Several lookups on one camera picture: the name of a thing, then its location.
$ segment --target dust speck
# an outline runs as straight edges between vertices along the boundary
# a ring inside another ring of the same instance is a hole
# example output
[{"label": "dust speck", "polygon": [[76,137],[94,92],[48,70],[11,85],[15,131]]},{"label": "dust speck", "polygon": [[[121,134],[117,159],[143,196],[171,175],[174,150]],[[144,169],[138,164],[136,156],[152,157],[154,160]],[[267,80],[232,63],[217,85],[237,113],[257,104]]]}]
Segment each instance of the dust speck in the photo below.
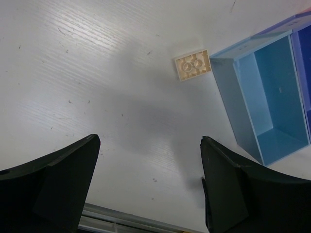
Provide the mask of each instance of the dust speck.
[{"label": "dust speck", "polygon": [[63,34],[64,36],[66,36],[59,28],[57,28],[60,32],[61,32],[61,34]]},{"label": "dust speck", "polygon": [[232,13],[234,5],[235,5],[236,2],[237,2],[237,0],[234,0],[233,5],[232,5],[231,10],[230,10],[230,13]]}]

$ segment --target white table surface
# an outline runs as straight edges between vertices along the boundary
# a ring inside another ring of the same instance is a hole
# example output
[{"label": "white table surface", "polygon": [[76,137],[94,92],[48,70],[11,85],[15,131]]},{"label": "white table surface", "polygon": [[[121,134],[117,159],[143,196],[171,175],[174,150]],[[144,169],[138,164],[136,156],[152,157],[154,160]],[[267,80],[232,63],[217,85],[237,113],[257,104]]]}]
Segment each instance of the white table surface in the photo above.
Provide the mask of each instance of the white table surface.
[{"label": "white table surface", "polygon": [[[210,54],[309,0],[2,0],[0,170],[91,133],[87,202],[207,232],[200,140],[237,147],[213,75],[181,83],[172,58]],[[311,149],[271,167],[311,178]]]}]

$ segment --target white wood grain surface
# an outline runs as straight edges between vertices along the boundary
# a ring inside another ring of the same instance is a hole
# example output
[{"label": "white wood grain surface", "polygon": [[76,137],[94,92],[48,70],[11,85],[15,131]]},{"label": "white wood grain surface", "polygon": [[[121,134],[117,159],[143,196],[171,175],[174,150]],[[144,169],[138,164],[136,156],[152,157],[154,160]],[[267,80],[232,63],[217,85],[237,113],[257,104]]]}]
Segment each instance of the white wood grain surface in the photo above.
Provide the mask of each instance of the white wood grain surface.
[{"label": "white wood grain surface", "polygon": [[[172,59],[200,49],[213,54],[310,6],[2,0],[0,170],[97,133],[102,146],[87,202],[207,232],[201,137],[245,152],[213,75],[181,83]],[[295,169],[311,164],[309,150],[273,168],[302,176]]]}]

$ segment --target beige lego plate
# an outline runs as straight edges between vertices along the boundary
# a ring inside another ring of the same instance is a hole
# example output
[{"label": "beige lego plate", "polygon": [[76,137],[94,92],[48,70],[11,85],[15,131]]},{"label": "beige lego plate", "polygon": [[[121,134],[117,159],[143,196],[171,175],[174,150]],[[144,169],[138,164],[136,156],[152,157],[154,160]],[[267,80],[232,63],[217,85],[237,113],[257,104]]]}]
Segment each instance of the beige lego plate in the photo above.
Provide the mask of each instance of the beige lego plate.
[{"label": "beige lego plate", "polygon": [[180,81],[211,71],[207,50],[175,59]]}]

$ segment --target blue plastic bin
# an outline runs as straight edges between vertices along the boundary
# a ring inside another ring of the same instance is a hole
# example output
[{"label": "blue plastic bin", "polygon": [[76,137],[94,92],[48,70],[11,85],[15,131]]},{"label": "blue plastic bin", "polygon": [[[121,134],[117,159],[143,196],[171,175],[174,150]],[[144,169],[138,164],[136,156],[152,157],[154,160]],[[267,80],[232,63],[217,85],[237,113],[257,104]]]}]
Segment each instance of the blue plastic bin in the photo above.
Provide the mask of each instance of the blue plastic bin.
[{"label": "blue plastic bin", "polygon": [[311,12],[305,11],[290,17],[259,34],[270,34],[288,30],[293,31],[291,39],[294,59],[303,95],[309,135],[311,137]]},{"label": "blue plastic bin", "polygon": [[290,34],[253,36],[211,56],[237,143],[263,165],[309,144]]}]

